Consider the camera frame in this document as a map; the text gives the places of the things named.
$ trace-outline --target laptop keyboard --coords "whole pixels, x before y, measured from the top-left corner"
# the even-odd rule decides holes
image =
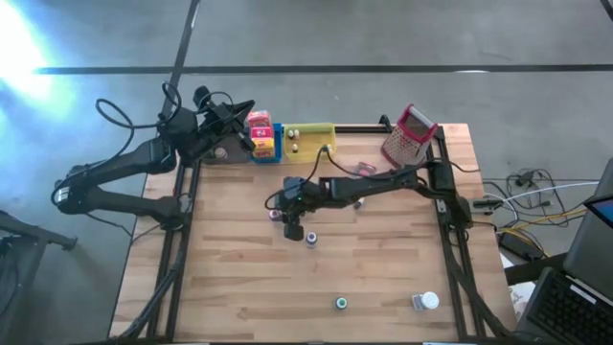
[[[547,274],[528,318],[560,340],[576,344],[613,343],[613,308],[577,287],[557,272]]]

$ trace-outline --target concrete floor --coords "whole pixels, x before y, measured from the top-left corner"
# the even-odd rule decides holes
[[[112,154],[127,132],[98,116],[107,98],[134,123],[155,121],[170,75],[29,76],[15,66],[173,66],[190,0],[10,1],[16,12],[0,65],[0,209],[79,237],[72,252],[50,247],[34,282],[16,344],[106,337],[128,248],[127,236],[49,201],[75,164]],[[27,24],[23,30],[18,21]],[[613,63],[613,22],[598,0],[226,0],[203,1],[186,66],[314,64]],[[545,168],[558,184],[595,180],[611,157],[610,72],[491,74],[227,75],[181,78],[185,98],[206,84],[235,101],[254,99],[275,121],[373,123],[408,103],[441,123],[468,123],[485,178]],[[136,147],[152,137],[139,131]],[[104,186],[139,195],[145,177]],[[561,192],[574,206],[592,186]],[[550,213],[557,210],[552,206]],[[99,212],[132,229],[135,217]],[[496,215],[497,223],[511,214]],[[552,253],[569,228],[533,227]]]

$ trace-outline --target wooden surface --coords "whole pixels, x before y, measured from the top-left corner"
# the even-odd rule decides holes
[[[477,169],[467,125],[445,125],[451,160]],[[379,153],[382,134],[339,134],[335,160],[390,169]],[[175,341],[419,341],[454,340],[456,329],[433,201],[412,191],[366,198],[358,211],[321,210],[304,218],[319,236],[316,249],[286,240],[263,201],[301,165],[203,166]],[[318,175],[342,175],[328,163]],[[459,192],[482,196],[481,176],[455,170]],[[174,174],[148,177],[146,197],[169,195]],[[186,189],[189,178],[186,178]],[[136,234],[154,222],[139,219]],[[470,231],[479,292],[509,327],[515,320],[495,238],[489,226]],[[164,235],[150,233],[131,248],[111,334],[119,334],[153,292]],[[435,291],[436,310],[415,312],[410,297]],[[349,306],[338,311],[335,297]],[[466,322],[472,327],[470,308]],[[166,327],[166,313],[160,320]]]

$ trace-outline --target laptop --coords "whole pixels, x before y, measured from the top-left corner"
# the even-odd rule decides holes
[[[613,344],[613,159],[563,263],[543,269],[517,325],[532,340]]]

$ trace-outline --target butcher block tabletop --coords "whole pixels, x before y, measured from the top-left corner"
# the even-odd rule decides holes
[[[478,169],[468,126],[443,128],[450,159],[467,170]],[[386,137],[337,134],[334,160],[348,169],[365,162],[385,172],[392,168],[379,151]],[[457,340],[433,200],[402,190],[369,196],[358,210],[308,214],[302,221],[305,231],[318,235],[317,246],[309,249],[303,241],[285,239],[283,224],[269,220],[263,203],[283,187],[284,177],[306,177],[312,168],[313,163],[202,165],[174,341]],[[483,196],[478,172],[454,168],[454,174],[461,196]],[[322,160],[313,181],[343,175]],[[427,179],[426,171],[420,176]],[[171,195],[174,179],[175,173],[150,175],[144,197]],[[187,173],[184,191],[189,181]],[[153,225],[151,218],[139,218],[134,236]],[[478,291],[513,329],[492,228],[475,224],[468,231]],[[163,242],[158,229],[131,246],[110,335],[124,331],[150,298]],[[425,291],[436,292],[441,303],[416,312],[411,296]],[[340,296],[348,301],[345,310],[333,307]],[[158,333],[166,328],[169,300],[168,293]],[[463,306],[474,334],[465,294]]]

